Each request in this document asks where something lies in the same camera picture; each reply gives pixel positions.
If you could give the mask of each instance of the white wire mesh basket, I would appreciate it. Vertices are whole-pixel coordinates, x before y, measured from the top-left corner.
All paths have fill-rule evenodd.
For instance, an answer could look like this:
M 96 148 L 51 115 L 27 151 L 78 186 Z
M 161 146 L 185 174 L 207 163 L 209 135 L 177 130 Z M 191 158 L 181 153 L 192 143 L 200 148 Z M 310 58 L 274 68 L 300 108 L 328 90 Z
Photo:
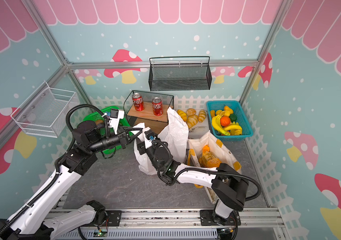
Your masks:
M 38 89 L 41 90 L 24 107 Z M 57 138 L 66 126 L 67 112 L 80 104 L 77 93 L 51 88 L 46 82 L 38 89 L 11 114 L 11 117 L 26 134 Z

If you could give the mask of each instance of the banana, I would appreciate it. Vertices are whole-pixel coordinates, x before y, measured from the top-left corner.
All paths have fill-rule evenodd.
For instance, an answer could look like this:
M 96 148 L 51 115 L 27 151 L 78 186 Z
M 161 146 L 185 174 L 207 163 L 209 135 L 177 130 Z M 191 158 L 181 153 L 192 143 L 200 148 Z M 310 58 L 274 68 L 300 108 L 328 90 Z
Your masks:
M 216 129 L 219 133 L 225 135 L 225 136 L 229 136 L 230 133 L 225 131 L 220 124 L 220 119 L 222 118 L 222 116 L 220 114 L 218 114 L 217 116 L 212 118 L 212 127 L 214 129 Z
M 224 127 L 225 131 L 230 131 L 232 129 L 241 130 L 242 131 L 242 127 L 240 125 L 236 125 L 236 124 L 229 124 L 228 126 Z

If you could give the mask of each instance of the green fruit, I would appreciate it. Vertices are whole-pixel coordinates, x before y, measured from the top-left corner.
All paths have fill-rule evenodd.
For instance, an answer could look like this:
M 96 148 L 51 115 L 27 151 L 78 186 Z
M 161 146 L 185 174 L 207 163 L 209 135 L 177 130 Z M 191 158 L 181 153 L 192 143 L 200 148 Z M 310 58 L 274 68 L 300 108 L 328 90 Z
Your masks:
M 237 120 L 237 116 L 234 113 L 230 114 L 229 118 L 231 122 L 235 122 Z

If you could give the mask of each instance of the can lid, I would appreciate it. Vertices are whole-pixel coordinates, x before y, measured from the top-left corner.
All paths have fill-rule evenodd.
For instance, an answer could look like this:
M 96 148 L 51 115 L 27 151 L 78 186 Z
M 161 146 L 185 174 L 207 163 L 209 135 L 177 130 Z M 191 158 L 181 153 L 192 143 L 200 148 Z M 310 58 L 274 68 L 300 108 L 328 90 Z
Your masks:
M 153 103 L 161 103 L 161 98 L 155 97 L 155 98 L 153 98 L 152 102 Z
M 141 97 L 141 94 L 139 94 L 139 93 L 134 93 L 132 96 L 132 98 L 139 98 L 139 97 Z

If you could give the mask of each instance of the red coca-cola can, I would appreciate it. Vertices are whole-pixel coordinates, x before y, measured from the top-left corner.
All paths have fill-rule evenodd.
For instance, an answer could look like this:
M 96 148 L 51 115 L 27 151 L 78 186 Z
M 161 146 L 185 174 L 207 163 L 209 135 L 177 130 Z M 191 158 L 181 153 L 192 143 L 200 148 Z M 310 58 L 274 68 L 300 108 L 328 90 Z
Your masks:
M 162 100 L 159 97 L 155 97 L 152 100 L 153 113 L 156 116 L 162 115 Z
M 136 111 L 144 110 L 144 101 L 142 100 L 142 96 L 139 93 L 134 93 L 132 96 L 133 105 Z

